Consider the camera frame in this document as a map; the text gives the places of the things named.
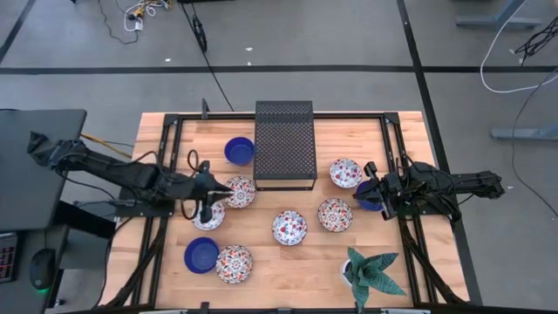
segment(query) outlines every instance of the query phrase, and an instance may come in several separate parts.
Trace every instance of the red and white patterned bowl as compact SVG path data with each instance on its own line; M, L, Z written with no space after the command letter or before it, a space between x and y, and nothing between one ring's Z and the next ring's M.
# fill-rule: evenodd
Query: red and white patterned bowl
M229 179L225 185L235 192L225 199L227 205L232 208L245 208L255 198L255 184L247 177L236 176Z
M306 219L296 211L287 210L277 215L271 228L273 237L282 245L297 245L306 236Z
M223 222L223 220L225 219L225 207L220 202L215 202L211 206L211 211L213 216L211 217L211 220L206 223L200 222L201 211L199 211L198 215L192 220L194 226L199 230L204 230L204 231L213 230L219 227Z
M345 201L331 198L317 209L317 218L327 230L341 232L352 224L352 210Z
M338 187L354 188L363 178L363 173L355 161L342 158L331 163L330 176Z
M225 283L241 283L252 271L252 255L241 245L229 245L217 256L217 275Z

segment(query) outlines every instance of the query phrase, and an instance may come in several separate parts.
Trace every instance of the black desk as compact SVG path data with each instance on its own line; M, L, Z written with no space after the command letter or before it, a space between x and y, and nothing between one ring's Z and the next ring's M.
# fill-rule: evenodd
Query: black desk
M17 279L0 284L0 312L43 313L51 294L58 293L57 280L51 290L36 291L29 279L32 256L47 247L56 250L58 274L69 228L110 238L114 222L89 214L60 201L65 178L39 166L27 154L31 131L49 140L76 140L85 122L85 110L41 110L0 112L0 231L21 230L16 263Z
M27 154L30 134L78 139L85 115L85 110L0 112L0 230L52 225L65 180Z
M0 312L2 314L35 314L43 313L49 301L52 290L39 292L31 286L29 279L29 264L38 250L46 246L56 250L56 262L60 264L64 245L68 236L67 226L55 226L46 230L23 232L22 246L18 254L17 280L0 284Z

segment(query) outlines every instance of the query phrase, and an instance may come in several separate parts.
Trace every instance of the green leaves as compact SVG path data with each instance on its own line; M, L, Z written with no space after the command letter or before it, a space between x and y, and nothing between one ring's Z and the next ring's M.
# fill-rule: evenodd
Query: green leaves
M387 253L364 258L353 248L348 248L351 268L343 273L352 284L352 294L357 301L360 313L368 300L368 287L376 288L387 294L406 296L405 292L384 273L397 258L398 253Z
M386 253L374 257L377 257L380 260L380 270L383 271L395 261L398 255L399 253Z
M375 284L371 287L376 288L378 291L382 291L391 295L407 295L389 276L387 276L383 272L378 273L375 281Z
M358 253L353 248L349 248L347 250L347 253L349 254L349 259L350 259L350 265L351 265L350 271L352 271L353 275L356 275L358 273L358 269L361 267L360 264L364 262L364 256L360 255L360 253Z
M358 312L360 313L366 301L368 300L368 287L364 287L358 284L358 280L354 280L352 282L352 295L355 297L355 301L357 301Z
M349 283L352 283L352 280L353 280L353 278L355 277L355 276L352 274L352 272L351 272L350 270L349 270L349 271L345 271L345 272L343 273L343 276L345 276L345 278L347 278L347 280L349 280Z

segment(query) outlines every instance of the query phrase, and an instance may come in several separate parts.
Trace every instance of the white cable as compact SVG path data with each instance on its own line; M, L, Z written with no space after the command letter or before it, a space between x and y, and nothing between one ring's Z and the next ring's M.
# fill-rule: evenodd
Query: white cable
M482 85L484 85L484 86L487 88L487 90L489 90L490 92L496 92L496 93L521 92L521 91L528 91L528 90L531 90L531 89L534 89L534 88L539 87L538 85L534 85L534 86L516 88L516 89L513 89L513 90L507 90L507 91L505 91L505 90L504 90L504 91L495 90L495 89L493 89L492 87L490 87L490 86L487 85L487 82L485 81L484 73L482 72L482 69L483 69L484 66L485 66L485 63L486 63L486 61L487 61L487 59L488 59L488 56L490 56L490 52L492 52L492 49L493 49L493 47L494 47L494 44L496 43L496 40L497 40L498 37L500 36L500 33L502 33L502 31L503 31L504 28L506 27L507 23L509 23L509 21L510 21L510 20L515 16L515 14L521 9L521 7L523 7L523 4L525 4L525 2L522 3L522 4L520 5L519 8L517 8L517 10L514 12L514 14L512 14L512 16L509 17L509 19L502 25L502 27L500 28L500 30L498 31L498 33L496 33L496 37L494 37L494 40L493 40L492 43L490 44L490 48L488 48L487 55L485 56L485 58L482 60L482 63L480 64L480 79L482 80ZM553 82L555 79L558 79L558 74L556 74L553 78L549 79L548 81L543 82L541 85L549 84L549 83Z
M143 1L140 1L138 4L131 6L130 8L128 8L128 10L126 10L126 13L124 14L124 29L125 29L126 31L130 31L130 32L136 31L135 26L134 26L133 29L128 29L128 26L127 26L128 12L130 12L133 8L139 7L139 6L142 5L142 4L143 4Z
M128 21L129 12L130 12L131 10L137 8L137 7L140 7L140 6L144 5L145 2L146 2L145 0L139 0L138 4L135 4L135 5L131 6L130 8L128 8L128 9L126 10L126 13L124 14L124 29L125 29L126 31L132 32L132 31L141 31L141 30L143 30L143 19L141 19L141 17L137 17L137 20L136 20L136 24L139 23L139 27L138 27L138 25L136 25L133 29L129 29L129 28L128 28L128 26L127 26L127 21ZM146 7L145 7L146 13L147 13L150 17L155 17L155 14L157 14L157 10L156 10L155 8L159 8L159 7L162 7L162 6L163 6L163 4L161 4L161 3L150 3L150 4L147 4Z

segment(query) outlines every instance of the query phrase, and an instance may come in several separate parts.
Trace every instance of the bowl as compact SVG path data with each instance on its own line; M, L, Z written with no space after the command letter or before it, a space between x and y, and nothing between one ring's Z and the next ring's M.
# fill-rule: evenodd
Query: bowl
M320 204L317 209L317 218L327 230L342 232L352 224L352 210L345 201L330 198Z
M273 237L282 245L297 245L306 236L308 224L304 217L294 210L286 210L277 215L271 228Z
M245 137L235 137L225 145L225 157L237 166L250 163L254 156L254 143Z
M245 208L255 198L255 184L252 180L243 176L230 178L225 186L232 188L234 194L225 199L225 203L232 208Z
M360 183L357 187L357 194L364 191L368 187L369 184L370 184L369 181L364 181L364 182ZM374 202L371 202L371 201L364 201L364 200L357 199L357 203L358 203L358 206L360 206L360 208L365 209L365 210L381 211L382 209L384 209L384 206L382 205L381 202L380 203L374 203Z
M363 173L354 160L342 158L331 163L330 177L340 188L354 188L363 178Z
M205 274L215 267L219 247L208 237L194 239L184 252L184 264L195 274Z
M241 245L229 245L217 257L217 275L225 283L241 283L252 272L252 255Z
M225 207L220 202L215 202L211 206L211 220L206 223L200 222L201 211L198 212L198 215L192 220L194 226L199 230L209 231L216 229L221 225L223 220L225 219Z

